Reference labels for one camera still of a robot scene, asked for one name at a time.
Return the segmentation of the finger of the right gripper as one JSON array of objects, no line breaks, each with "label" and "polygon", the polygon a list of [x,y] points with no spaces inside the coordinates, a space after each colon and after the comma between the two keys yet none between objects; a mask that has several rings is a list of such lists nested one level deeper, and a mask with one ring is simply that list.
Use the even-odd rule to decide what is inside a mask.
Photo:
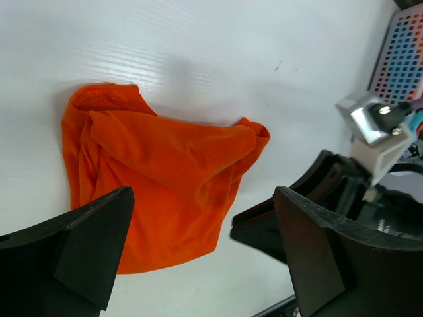
[{"label": "finger of the right gripper", "polygon": [[232,240],[287,264],[272,197],[235,215],[231,226]]}]

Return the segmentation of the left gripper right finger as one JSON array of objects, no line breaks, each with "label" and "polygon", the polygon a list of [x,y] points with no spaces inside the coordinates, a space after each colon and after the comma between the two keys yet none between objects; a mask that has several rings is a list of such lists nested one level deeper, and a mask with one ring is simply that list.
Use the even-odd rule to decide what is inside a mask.
[{"label": "left gripper right finger", "polygon": [[369,229],[277,187],[274,207],[302,316],[421,316],[422,243]]}]

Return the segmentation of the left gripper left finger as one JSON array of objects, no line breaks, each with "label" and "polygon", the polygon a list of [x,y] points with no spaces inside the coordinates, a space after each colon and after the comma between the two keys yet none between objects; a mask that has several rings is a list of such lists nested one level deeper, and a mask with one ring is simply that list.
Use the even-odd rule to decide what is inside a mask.
[{"label": "left gripper left finger", "polygon": [[99,316],[108,307],[134,193],[118,188],[1,237],[2,316]]}]

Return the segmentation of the orange t shirt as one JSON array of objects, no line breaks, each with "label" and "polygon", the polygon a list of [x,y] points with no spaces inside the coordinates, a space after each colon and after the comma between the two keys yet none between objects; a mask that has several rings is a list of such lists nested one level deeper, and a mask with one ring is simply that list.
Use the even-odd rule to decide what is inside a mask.
[{"label": "orange t shirt", "polygon": [[72,208],[121,186],[134,192],[120,274],[212,253],[243,175],[270,141],[246,118],[219,127],[162,117],[136,85],[117,84],[75,92],[61,131]]}]

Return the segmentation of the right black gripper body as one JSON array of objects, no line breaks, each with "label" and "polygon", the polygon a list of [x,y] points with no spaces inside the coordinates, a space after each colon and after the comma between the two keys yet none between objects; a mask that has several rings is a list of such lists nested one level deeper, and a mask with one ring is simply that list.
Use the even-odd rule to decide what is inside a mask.
[{"label": "right black gripper body", "polygon": [[328,150],[290,188],[299,195],[373,230],[422,240],[422,204],[410,194],[370,184],[357,160]]}]

